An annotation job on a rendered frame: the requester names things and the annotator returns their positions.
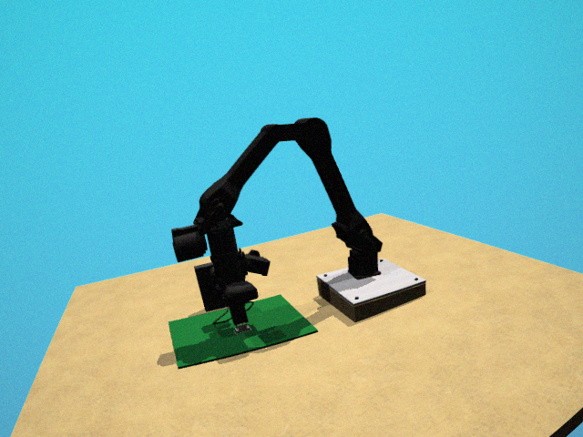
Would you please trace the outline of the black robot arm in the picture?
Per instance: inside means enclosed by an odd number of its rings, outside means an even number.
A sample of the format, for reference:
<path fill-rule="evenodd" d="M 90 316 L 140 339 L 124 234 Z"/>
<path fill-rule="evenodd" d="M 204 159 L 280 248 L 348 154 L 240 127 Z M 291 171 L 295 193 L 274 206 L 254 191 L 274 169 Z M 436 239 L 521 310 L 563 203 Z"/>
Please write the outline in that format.
<path fill-rule="evenodd" d="M 201 194 L 199 212 L 194 225 L 171 230 L 173 248 L 178 262 L 204 256 L 227 254 L 237 249 L 234 228 L 243 222 L 231 214 L 243 186 L 248 182 L 270 151 L 280 141 L 295 140 L 311 158 L 336 212 L 332 227 L 337 239 L 350 249 L 348 266 L 356 279 L 367 279 L 382 274 L 378 270 L 378 252 L 382 241 L 355 207 L 340 170 L 332 156 L 332 138 L 326 123 L 318 118 L 300 118 L 294 124 L 265 125 L 245 148 L 239 159 L 220 179 Z M 257 250 L 241 252 L 240 273 L 267 276 L 270 262 L 260 257 Z"/>

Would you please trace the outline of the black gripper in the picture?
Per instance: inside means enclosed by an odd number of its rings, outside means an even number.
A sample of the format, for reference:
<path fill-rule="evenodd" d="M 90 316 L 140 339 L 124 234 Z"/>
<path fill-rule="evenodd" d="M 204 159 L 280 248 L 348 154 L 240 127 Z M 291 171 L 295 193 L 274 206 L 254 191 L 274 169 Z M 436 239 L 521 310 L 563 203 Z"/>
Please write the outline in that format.
<path fill-rule="evenodd" d="M 259 296 L 252 283 L 247 280 L 240 281 L 246 278 L 245 274 L 240 273 L 240 259 L 242 257 L 238 249 L 222 255 L 211 254 L 210 260 L 214 267 L 210 268 L 209 275 L 212 282 L 216 279 L 219 283 L 216 289 L 233 314 L 238 320 L 243 320 L 244 302 L 255 300 Z"/>

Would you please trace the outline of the green circuit board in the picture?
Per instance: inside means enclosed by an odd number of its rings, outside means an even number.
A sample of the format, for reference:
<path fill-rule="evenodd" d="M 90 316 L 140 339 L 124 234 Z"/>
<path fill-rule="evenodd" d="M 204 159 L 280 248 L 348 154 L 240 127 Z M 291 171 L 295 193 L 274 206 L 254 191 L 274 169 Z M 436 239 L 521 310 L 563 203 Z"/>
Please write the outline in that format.
<path fill-rule="evenodd" d="M 318 332 L 281 294 L 255 300 L 246 314 L 248 322 L 237 326 L 233 320 L 228 320 L 232 318 L 230 308 L 169 321 L 179 369 L 223 360 Z M 225 320 L 228 321 L 212 324 L 213 321 Z"/>

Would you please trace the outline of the black cable with plug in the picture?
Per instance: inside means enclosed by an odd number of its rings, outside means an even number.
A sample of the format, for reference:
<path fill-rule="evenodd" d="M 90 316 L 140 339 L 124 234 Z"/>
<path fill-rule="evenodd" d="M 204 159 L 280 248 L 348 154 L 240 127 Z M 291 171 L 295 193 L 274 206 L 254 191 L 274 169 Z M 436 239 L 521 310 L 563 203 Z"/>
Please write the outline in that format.
<path fill-rule="evenodd" d="M 244 302 L 244 306 L 245 306 L 245 303 L 247 303 L 247 304 L 248 304 L 248 303 L 252 303 L 252 305 L 251 305 L 251 306 L 250 306 L 250 307 L 249 307 L 247 310 L 249 310 L 249 309 L 250 309 L 250 308 L 253 306 L 253 301 Z M 248 319 L 247 319 L 247 314 L 246 314 L 246 311 L 247 311 L 247 310 L 245 310 L 245 307 L 244 307 L 244 310 L 243 310 L 243 316 L 244 316 L 244 319 L 243 319 L 243 320 L 238 320 L 238 319 L 237 319 L 237 317 L 236 317 L 236 316 L 233 314 L 233 312 L 232 312 L 232 311 L 231 311 L 231 309 L 230 309 L 230 315 L 231 315 L 231 317 L 232 317 L 232 318 L 230 318 L 230 319 L 228 319 L 228 320 L 233 320 L 233 323 L 235 324 L 235 326 L 237 326 L 237 324 L 242 324 L 242 323 L 244 323 L 244 322 L 248 322 Z M 228 310 L 227 310 L 226 312 L 228 312 Z M 223 316 L 223 315 L 224 315 L 226 312 L 224 312 L 224 313 L 221 315 L 221 317 L 218 317 L 218 318 L 216 319 L 216 321 L 217 321 L 219 318 L 222 318 L 222 316 Z M 217 324 L 217 323 L 224 323 L 224 322 L 226 322 L 226 321 L 228 321 L 228 320 L 225 320 L 225 321 L 222 321 L 222 322 L 216 322 L 216 321 L 213 321 L 213 323 L 212 323 L 212 324 Z"/>

